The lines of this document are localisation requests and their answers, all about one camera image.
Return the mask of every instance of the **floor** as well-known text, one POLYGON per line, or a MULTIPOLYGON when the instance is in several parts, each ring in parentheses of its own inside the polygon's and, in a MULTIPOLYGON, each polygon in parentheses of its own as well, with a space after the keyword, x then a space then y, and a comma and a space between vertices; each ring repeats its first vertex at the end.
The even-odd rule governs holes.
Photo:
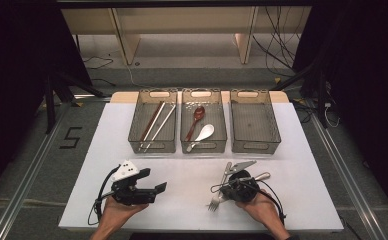
MULTIPOLYGON (((290 52, 295 53, 300 36, 282 37, 290 52)), ((268 49, 272 36, 259 34, 256 39, 268 49)), ((163 86, 271 88, 278 79, 293 74, 284 66, 290 66, 292 60, 277 44, 272 44, 269 51, 284 64, 265 54, 256 42, 248 64, 241 64, 234 36, 229 34, 145 35, 130 66, 123 65, 114 36, 79 36, 79 44, 94 87, 106 93, 163 86)), ((301 99, 301 83, 285 92, 293 101, 303 100, 305 104, 295 104, 299 121, 345 230, 298 234, 301 239, 388 239, 387 197, 363 162, 342 119, 328 111, 333 126, 323 129, 313 113, 313 99, 301 99)), ((78 104, 56 100, 58 127, 51 134, 45 134, 46 110, 40 106, 15 161, 0 179, 0 231, 7 226, 0 235, 6 239, 88 239, 91 235, 57 225, 109 99, 86 97, 87 93, 78 88, 72 91, 78 104), (75 127, 80 141, 77 148, 66 149, 69 143, 65 138, 75 127)), ((120 231, 112 239, 129 236, 120 231)))

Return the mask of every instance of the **human hand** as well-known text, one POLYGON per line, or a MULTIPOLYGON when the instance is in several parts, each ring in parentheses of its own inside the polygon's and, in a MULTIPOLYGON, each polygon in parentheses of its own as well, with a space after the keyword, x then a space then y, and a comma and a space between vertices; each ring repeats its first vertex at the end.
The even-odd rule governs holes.
POLYGON ((265 225, 276 239, 290 237, 284 224, 279 219, 274 203, 269 198, 258 193, 250 202, 235 202, 235 205, 246 211, 254 220, 265 225))
POLYGON ((106 200, 103 216, 91 240, 107 239, 119 230, 134 214, 148 207, 148 204, 126 206, 109 196, 106 200))

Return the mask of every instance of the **person's right hand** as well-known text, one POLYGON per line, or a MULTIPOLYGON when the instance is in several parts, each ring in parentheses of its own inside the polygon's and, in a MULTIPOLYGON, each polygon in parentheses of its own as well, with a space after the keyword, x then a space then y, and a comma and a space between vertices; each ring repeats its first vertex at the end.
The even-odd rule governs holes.
POLYGON ((254 220, 265 225, 276 239, 287 239, 290 237, 284 224, 279 219, 274 203, 269 198, 257 193, 252 201, 247 203, 235 202, 235 204, 250 214, 254 220))

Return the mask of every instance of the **transparent gray bin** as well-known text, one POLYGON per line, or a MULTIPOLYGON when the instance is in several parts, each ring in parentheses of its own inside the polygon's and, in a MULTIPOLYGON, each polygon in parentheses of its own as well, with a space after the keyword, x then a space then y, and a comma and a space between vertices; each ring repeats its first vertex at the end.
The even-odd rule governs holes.
POLYGON ((281 137, 269 91, 232 89, 230 100, 232 152, 274 154, 281 137))
POLYGON ((134 153, 174 153, 176 151, 177 98, 176 88, 139 91, 128 136, 134 153))
POLYGON ((225 152, 227 134, 220 89, 185 88, 182 90, 180 139, 183 153, 225 152), (199 106, 205 108, 205 115, 196 124, 191 140, 185 141, 191 125, 194 122, 194 111, 199 106), (215 130, 213 134, 209 138, 197 142, 191 152, 188 152, 187 148, 192 143, 195 143, 194 140, 200 134, 201 129, 207 124, 214 126, 215 130))

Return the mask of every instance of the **white spoon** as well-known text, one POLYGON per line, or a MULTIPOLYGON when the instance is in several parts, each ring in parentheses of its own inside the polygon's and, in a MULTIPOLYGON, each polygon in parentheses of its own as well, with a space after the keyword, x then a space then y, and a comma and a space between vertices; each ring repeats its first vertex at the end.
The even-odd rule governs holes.
POLYGON ((194 142, 191 143, 187 147, 187 152, 191 152, 191 150, 193 150, 194 146, 197 145, 201 140, 204 140, 204 139, 212 136, 214 131, 215 131, 215 127, 213 127, 212 124, 207 124, 206 126, 204 126, 201 129, 200 134, 198 135, 198 137, 194 140, 194 142))

